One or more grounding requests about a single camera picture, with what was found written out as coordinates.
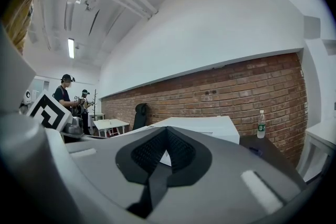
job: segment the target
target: green bottle label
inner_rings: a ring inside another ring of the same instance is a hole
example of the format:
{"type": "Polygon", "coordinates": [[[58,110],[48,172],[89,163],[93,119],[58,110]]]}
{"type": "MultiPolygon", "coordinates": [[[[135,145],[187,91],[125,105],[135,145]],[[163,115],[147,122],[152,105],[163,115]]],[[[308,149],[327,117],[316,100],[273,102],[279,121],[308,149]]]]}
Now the green bottle label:
{"type": "Polygon", "coordinates": [[[265,130],[265,124],[258,124],[258,131],[263,132],[265,130]]]}

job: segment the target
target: dark tabletop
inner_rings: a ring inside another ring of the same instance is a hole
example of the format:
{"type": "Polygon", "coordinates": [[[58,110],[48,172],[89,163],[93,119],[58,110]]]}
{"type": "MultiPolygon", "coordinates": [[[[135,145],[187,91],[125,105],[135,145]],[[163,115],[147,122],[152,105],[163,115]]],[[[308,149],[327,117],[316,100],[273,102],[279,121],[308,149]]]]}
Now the dark tabletop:
{"type": "Polygon", "coordinates": [[[267,138],[258,138],[256,135],[241,136],[239,144],[247,149],[254,147],[262,151],[261,158],[292,179],[301,190],[306,188],[306,183],[296,171],[295,167],[267,138]]]}

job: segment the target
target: chair backrest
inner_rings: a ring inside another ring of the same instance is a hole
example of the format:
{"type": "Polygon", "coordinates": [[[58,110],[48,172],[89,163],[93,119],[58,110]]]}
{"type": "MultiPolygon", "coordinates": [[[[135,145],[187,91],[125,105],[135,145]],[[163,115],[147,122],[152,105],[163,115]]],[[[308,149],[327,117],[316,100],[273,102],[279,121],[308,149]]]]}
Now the chair backrest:
{"type": "Polygon", "coordinates": [[[135,111],[136,111],[136,114],[134,117],[133,130],[146,126],[147,104],[146,103],[138,104],[135,107],[135,111]]]}

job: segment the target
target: fluorescent light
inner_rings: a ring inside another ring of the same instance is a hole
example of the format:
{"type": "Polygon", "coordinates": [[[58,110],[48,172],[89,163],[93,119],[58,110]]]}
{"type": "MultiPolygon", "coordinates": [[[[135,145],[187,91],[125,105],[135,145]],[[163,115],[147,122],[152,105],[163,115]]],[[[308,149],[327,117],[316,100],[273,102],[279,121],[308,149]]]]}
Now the fluorescent light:
{"type": "Polygon", "coordinates": [[[74,52],[74,47],[73,47],[73,44],[74,44],[74,40],[69,38],[68,39],[68,47],[69,47],[69,56],[70,58],[75,58],[75,52],[74,52]]]}

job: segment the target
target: bottle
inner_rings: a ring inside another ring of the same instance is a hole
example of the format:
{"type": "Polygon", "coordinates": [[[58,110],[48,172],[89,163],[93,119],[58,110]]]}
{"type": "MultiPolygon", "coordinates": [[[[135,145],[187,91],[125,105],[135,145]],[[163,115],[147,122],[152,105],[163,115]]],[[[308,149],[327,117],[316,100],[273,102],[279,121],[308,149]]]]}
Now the bottle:
{"type": "Polygon", "coordinates": [[[258,138],[265,137],[265,126],[266,126],[266,120],[265,120],[264,111],[260,110],[260,116],[258,120],[258,133],[257,133],[258,138]]]}

